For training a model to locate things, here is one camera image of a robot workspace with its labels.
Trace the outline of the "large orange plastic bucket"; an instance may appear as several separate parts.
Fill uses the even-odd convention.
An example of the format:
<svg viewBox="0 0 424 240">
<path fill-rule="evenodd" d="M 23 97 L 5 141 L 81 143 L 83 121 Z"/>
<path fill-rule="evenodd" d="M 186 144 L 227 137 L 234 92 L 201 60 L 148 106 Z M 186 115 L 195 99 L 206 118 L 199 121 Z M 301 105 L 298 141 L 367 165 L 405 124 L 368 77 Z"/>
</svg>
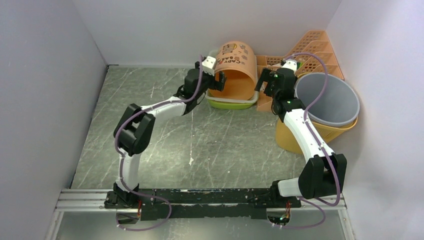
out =
<svg viewBox="0 0 424 240">
<path fill-rule="evenodd" d="M 216 54 L 217 73 L 223 72 L 226 81 L 222 91 L 210 90 L 214 98 L 238 101 L 250 100 L 258 81 L 257 61 L 253 49 L 244 42 L 224 43 Z"/>
</svg>

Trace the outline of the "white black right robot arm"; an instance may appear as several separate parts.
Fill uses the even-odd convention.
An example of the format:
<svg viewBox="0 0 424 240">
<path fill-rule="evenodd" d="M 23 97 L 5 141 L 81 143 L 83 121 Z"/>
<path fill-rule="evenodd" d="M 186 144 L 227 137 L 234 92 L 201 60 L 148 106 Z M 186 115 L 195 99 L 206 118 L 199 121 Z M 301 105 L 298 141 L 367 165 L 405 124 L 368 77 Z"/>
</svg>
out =
<svg viewBox="0 0 424 240">
<path fill-rule="evenodd" d="M 295 97 L 295 72 L 289 68 L 264 68 L 256 84 L 259 91 L 265 84 L 264 94 L 272 98 L 272 111 L 291 131 L 306 160 L 298 178 L 276 181 L 277 189 L 270 193 L 270 202 L 282 207 L 289 197 L 317 199 L 336 196 L 341 198 L 347 168 L 347 159 L 336 154 L 321 138 L 308 116 L 303 102 Z"/>
</svg>

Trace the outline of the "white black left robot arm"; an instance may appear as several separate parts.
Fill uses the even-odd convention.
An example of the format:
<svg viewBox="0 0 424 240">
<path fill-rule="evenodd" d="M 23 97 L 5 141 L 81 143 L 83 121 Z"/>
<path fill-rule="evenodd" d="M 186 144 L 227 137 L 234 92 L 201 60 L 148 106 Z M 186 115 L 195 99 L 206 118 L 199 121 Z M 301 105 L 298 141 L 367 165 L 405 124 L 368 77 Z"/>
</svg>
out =
<svg viewBox="0 0 424 240">
<path fill-rule="evenodd" d="M 147 106 L 132 103 L 126 108 L 113 132 L 120 163 L 118 179 L 104 202 L 106 209 L 132 208 L 145 196 L 138 192 L 138 170 L 141 154 L 150 144 L 155 124 L 190 113 L 207 90 L 222 91 L 226 80 L 222 71 L 210 75 L 205 70 L 192 68 L 172 97 Z"/>
</svg>

